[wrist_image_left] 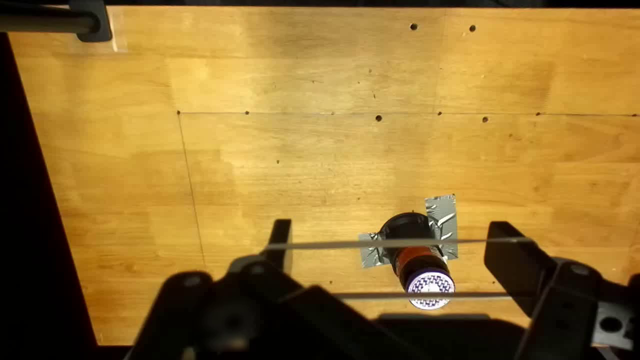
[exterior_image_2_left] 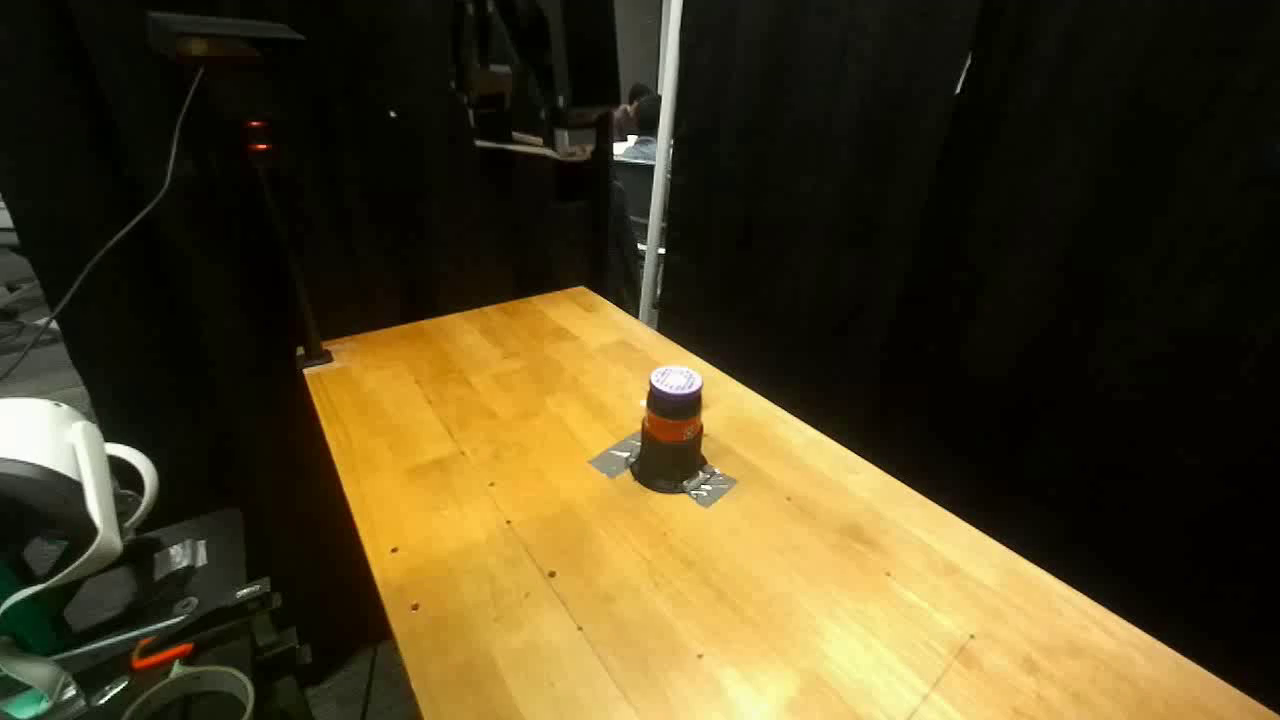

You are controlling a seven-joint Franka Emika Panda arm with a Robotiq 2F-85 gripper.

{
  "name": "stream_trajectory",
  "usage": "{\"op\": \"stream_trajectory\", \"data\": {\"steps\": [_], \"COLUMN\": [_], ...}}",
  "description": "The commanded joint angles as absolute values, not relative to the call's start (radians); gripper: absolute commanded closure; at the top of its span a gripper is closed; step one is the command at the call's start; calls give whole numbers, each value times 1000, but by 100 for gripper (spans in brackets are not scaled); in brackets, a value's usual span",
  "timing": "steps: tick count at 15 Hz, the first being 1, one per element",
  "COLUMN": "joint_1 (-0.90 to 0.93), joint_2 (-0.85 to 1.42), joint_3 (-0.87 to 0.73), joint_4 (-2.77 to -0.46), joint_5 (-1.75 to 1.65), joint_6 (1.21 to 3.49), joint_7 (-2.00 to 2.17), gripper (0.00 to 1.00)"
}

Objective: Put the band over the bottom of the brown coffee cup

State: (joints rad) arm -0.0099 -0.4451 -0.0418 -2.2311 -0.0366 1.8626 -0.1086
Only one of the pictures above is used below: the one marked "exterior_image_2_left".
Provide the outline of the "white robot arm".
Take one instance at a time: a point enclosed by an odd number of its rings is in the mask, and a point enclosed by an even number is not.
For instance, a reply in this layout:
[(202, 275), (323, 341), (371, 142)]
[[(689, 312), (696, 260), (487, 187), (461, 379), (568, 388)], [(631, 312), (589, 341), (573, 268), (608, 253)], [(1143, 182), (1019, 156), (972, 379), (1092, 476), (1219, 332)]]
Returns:
[(100, 432), (72, 402), (43, 395), (0, 401), (0, 531), (24, 552), (34, 536), (59, 541), (32, 582), (9, 590), (0, 613), (109, 566), (159, 501), (156, 465)]

